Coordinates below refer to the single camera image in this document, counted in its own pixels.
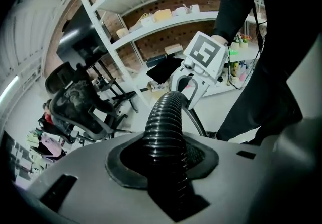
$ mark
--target black slot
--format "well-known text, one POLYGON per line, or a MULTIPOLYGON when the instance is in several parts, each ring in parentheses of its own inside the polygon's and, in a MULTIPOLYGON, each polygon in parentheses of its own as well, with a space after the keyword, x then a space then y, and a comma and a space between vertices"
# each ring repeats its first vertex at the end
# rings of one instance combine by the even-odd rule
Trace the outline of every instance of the black slot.
POLYGON ((256 154, 250 153, 250 152, 245 152, 245 151, 239 151, 237 155, 248 158, 248 159, 253 159, 255 158, 256 154))
POLYGON ((49 190, 44 194, 40 201, 49 209, 58 212, 67 194, 77 181, 76 177, 62 175, 49 190))

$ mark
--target potted plant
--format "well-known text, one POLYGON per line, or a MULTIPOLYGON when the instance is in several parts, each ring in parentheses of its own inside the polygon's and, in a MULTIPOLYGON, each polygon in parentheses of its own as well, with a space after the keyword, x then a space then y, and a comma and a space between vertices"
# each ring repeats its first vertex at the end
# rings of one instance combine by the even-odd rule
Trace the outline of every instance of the potted plant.
POLYGON ((241 43, 241 38, 242 36, 240 35, 240 33, 237 33, 234 37, 234 39, 232 40, 231 46, 230 48, 233 50, 238 50, 240 48, 240 43, 241 43))
POLYGON ((248 41, 251 39, 251 36, 246 35, 246 34, 242 34, 241 35, 241 43, 240 43, 240 47, 241 48, 248 48, 248 41))

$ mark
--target fluorescent light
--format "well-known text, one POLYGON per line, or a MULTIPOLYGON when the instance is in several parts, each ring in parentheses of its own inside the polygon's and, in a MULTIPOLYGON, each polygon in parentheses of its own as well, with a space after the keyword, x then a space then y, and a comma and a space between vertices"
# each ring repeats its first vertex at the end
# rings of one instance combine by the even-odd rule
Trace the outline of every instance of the fluorescent light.
POLYGON ((60 40, 59 44, 64 43, 64 42, 66 42, 67 40, 70 40, 71 38, 73 38, 74 36, 76 36, 78 33, 79 33, 79 30, 75 30, 75 31, 72 31, 71 33, 68 33, 67 35, 64 35, 64 36, 61 38, 61 40, 60 40))
POLYGON ((8 93, 8 91, 11 89, 11 87, 19 80, 19 77, 16 76, 11 82, 10 84, 8 84, 8 86, 4 89, 4 91, 1 93, 0 95, 0 104, 2 102, 2 100, 4 99, 4 97, 6 96, 6 94, 8 93))

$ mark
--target hand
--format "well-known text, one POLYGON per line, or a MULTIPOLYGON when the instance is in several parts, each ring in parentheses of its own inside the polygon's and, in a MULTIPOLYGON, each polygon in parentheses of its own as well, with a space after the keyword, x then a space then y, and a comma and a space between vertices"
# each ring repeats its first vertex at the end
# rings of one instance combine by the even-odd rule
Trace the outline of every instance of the hand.
POLYGON ((221 43, 224 46, 228 46, 228 41, 219 35, 212 35, 211 38, 218 41, 219 43, 221 43))

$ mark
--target flexible hose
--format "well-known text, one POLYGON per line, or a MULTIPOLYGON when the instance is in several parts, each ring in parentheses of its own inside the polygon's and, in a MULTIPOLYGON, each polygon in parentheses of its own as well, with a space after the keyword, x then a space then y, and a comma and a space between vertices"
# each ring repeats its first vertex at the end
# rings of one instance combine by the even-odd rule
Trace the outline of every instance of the flexible hose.
MULTIPOLYGON (((181 109, 187 102, 181 92, 164 94, 150 113, 142 139, 149 173, 148 192, 165 212, 174 216, 185 210, 185 202, 192 194, 181 123, 181 109)), ((204 132, 194 111, 189 117, 195 118, 194 124, 204 132)))

